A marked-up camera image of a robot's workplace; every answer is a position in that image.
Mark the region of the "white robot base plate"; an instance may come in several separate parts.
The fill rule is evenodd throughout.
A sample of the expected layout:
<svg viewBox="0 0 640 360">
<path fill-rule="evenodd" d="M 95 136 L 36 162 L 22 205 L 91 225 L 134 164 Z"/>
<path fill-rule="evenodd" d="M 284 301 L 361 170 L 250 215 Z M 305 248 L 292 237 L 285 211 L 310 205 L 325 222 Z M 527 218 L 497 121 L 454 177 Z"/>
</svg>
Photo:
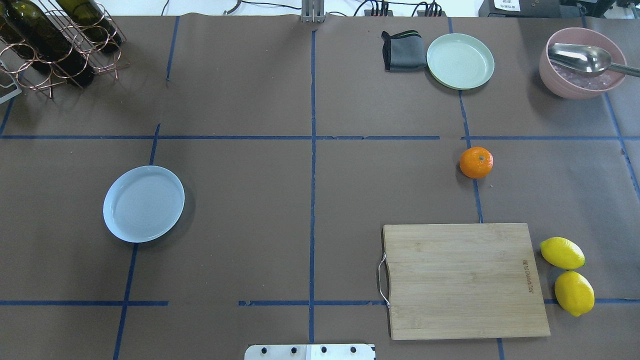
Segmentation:
<svg viewBox="0 0 640 360">
<path fill-rule="evenodd" d="M 375 360 L 374 344 L 254 344 L 247 347 L 245 360 Z"/>
</svg>

